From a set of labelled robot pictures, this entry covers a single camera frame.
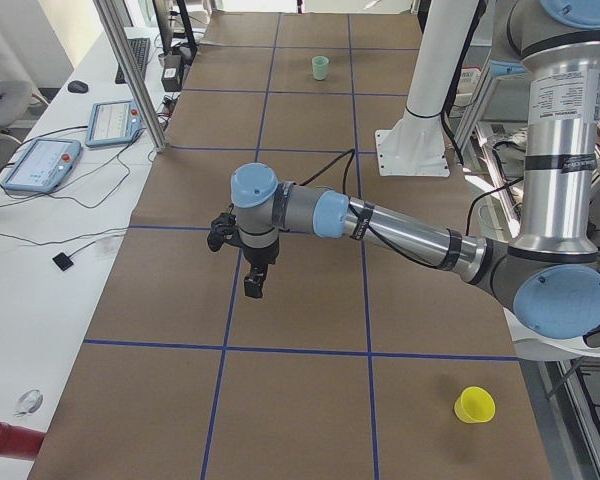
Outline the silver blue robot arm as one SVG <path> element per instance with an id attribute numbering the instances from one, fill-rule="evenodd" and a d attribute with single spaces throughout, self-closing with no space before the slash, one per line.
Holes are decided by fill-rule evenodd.
<path id="1" fill-rule="evenodd" d="M 451 271 L 492 295 L 536 333 L 582 336 L 600 325 L 598 251 L 587 237 L 600 99 L 600 1 L 502 1 L 493 47 L 530 72 L 524 194 L 508 243 L 437 228 L 343 192 L 281 182 L 262 163 L 231 178 L 230 241 L 262 294 L 283 230 L 348 236 L 422 266 Z"/>

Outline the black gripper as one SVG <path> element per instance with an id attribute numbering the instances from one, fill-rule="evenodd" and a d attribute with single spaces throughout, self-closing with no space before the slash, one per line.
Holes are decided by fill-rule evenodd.
<path id="1" fill-rule="evenodd" d="M 274 265 L 279 255 L 280 242 L 276 239 L 266 247 L 256 248 L 244 245 L 243 255 L 249 262 L 252 277 L 246 276 L 243 281 L 246 297 L 259 299 L 263 297 L 263 287 L 267 278 L 268 266 Z"/>

